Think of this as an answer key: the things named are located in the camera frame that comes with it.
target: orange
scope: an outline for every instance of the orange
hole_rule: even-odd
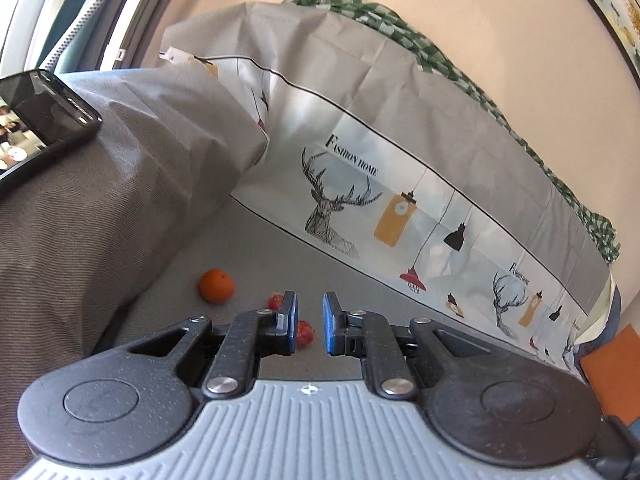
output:
[[[225,303],[236,290],[234,280],[224,270],[209,269],[198,283],[198,291],[209,303]]]

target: gray gripper base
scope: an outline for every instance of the gray gripper base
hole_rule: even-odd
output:
[[[173,446],[128,465],[86,468],[38,458],[20,480],[596,480],[573,460],[541,470],[478,462],[444,444],[408,402],[362,381],[257,381],[210,402]]]

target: pendant lamp illustration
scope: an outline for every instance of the pendant lamp illustration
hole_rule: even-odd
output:
[[[418,273],[415,272],[415,266],[411,266],[411,269],[407,272],[400,274],[400,279],[405,280],[407,285],[409,285],[409,290],[416,294],[420,294],[421,290],[427,290],[424,283],[420,281],[420,278],[418,278]]]
[[[527,310],[518,322],[520,326],[526,328],[530,325],[531,321],[533,320],[533,315],[536,313],[536,309],[538,308],[538,305],[540,303],[542,303],[542,291],[537,293],[533,298],[531,298],[531,301],[529,301]]]
[[[383,244],[395,247],[416,209],[413,191],[395,195],[382,213],[373,235]]]
[[[556,310],[555,312],[552,312],[551,314],[549,314],[549,319],[551,321],[555,321],[556,319],[558,319],[560,317],[560,311],[562,310],[562,305],[560,305],[558,307],[558,310]]]
[[[458,227],[457,231],[449,233],[444,238],[444,243],[451,247],[454,251],[459,251],[462,248],[462,244],[465,243],[465,224],[462,223]]]
[[[449,295],[447,296],[447,301],[445,302],[445,306],[449,310],[452,310],[456,316],[465,317],[464,312],[462,312],[462,309],[456,303],[456,298],[454,298],[451,293],[449,293]]]
[[[260,96],[260,101],[264,103],[264,107],[269,111],[269,103],[267,102],[267,96],[264,94],[264,90],[262,91],[262,95]]]
[[[409,290],[414,292],[415,294],[420,294],[421,290],[427,290],[426,287],[424,286],[424,283],[421,282],[420,277],[418,277],[418,273],[415,270],[415,264],[418,262],[418,258],[420,258],[420,253],[422,252],[425,245],[429,241],[429,238],[431,238],[431,235],[433,235],[433,232],[436,230],[436,227],[440,225],[440,222],[442,222],[444,215],[446,215],[454,195],[455,193],[451,194],[451,197],[449,198],[449,203],[447,203],[447,206],[444,209],[444,213],[440,217],[440,220],[433,225],[433,228],[429,232],[429,235],[425,238],[424,242],[422,243],[420,250],[418,251],[418,254],[415,257],[414,264],[411,267],[409,267],[409,270],[407,272],[405,272],[404,274],[400,274],[400,279],[406,281],[407,285],[409,286]]]
[[[562,300],[563,295],[564,289],[561,288],[555,298],[553,298],[553,300],[550,301],[546,306],[545,311],[538,317],[538,320],[536,321],[536,328],[533,331],[533,335],[531,336],[533,341],[537,341],[538,343],[540,343],[540,341],[543,340],[546,331],[550,329],[549,322],[546,319],[551,318],[551,316],[555,314],[553,310],[556,308],[556,306],[558,306],[558,304]]]
[[[262,118],[260,117],[260,110],[258,110],[258,101],[255,100],[255,94],[253,89],[251,90],[251,95],[254,96],[254,105],[255,105],[255,111],[258,112],[258,126],[260,126],[260,129],[264,132],[267,131],[266,127],[264,126],[264,123],[262,122]]]

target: deer head illustration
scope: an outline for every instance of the deer head illustration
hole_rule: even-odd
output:
[[[526,298],[524,298],[524,291],[522,292],[522,298],[519,298],[518,294],[516,294],[512,300],[508,300],[505,301],[504,303],[502,303],[502,293],[504,292],[504,287],[505,285],[502,284],[502,286],[500,286],[500,283],[504,283],[503,280],[505,278],[509,278],[510,276],[508,274],[505,274],[504,276],[501,276],[500,278],[498,278],[498,273],[495,273],[494,276],[494,308],[495,308],[495,323],[498,326],[498,328],[500,330],[502,330],[505,335],[507,335],[508,337],[511,337],[512,339],[516,339],[516,335],[513,332],[513,330],[511,330],[511,328],[509,328],[508,326],[506,326],[503,322],[502,322],[502,314],[504,314],[505,312],[507,312],[512,306],[522,306],[524,305],[527,300],[529,299],[529,297],[527,296]]]
[[[342,238],[329,224],[331,219],[331,213],[343,211],[346,205],[353,206],[366,206],[375,202],[382,193],[378,193],[375,197],[371,196],[371,186],[369,177],[367,177],[367,190],[356,197],[353,196],[355,190],[355,184],[351,186],[347,195],[337,195],[334,199],[329,199],[324,194],[324,185],[322,184],[322,176],[326,171],[326,168],[319,171],[316,174],[314,169],[314,162],[317,158],[325,155],[326,152],[318,153],[317,155],[311,155],[305,160],[306,148],[302,150],[302,173],[306,176],[311,183],[311,196],[316,201],[316,209],[311,213],[311,216],[306,221],[305,231],[310,235],[315,236],[325,244],[331,245],[334,249],[341,253],[348,254],[353,258],[358,257],[358,251],[348,240]]]

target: gray fabric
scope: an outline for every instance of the gray fabric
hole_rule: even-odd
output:
[[[210,268],[225,269],[236,282],[236,293],[225,304],[202,300],[195,284]],[[215,324],[230,323],[251,308],[263,308],[274,291],[295,290],[300,319],[316,330],[316,340],[291,357],[262,360],[260,377],[295,381],[359,379],[360,362],[330,357],[322,332],[322,295],[333,290],[345,310],[364,308],[407,326],[413,317],[429,317],[461,332],[530,354],[422,306],[386,285],[301,242],[229,199],[204,223],[193,240],[140,296],[124,324],[117,344],[140,338],[193,316],[208,316]]]
[[[631,423],[631,426],[629,426],[629,431],[634,437],[640,440],[640,418],[636,418],[636,420]]]
[[[242,4],[169,27],[169,46],[249,57],[343,107],[486,211],[586,313],[605,286],[596,246],[535,161],[478,103],[376,31],[322,9]]]
[[[23,389],[87,355],[265,149],[198,63],[65,77],[104,120],[97,139],[0,203],[0,478],[31,454]]]

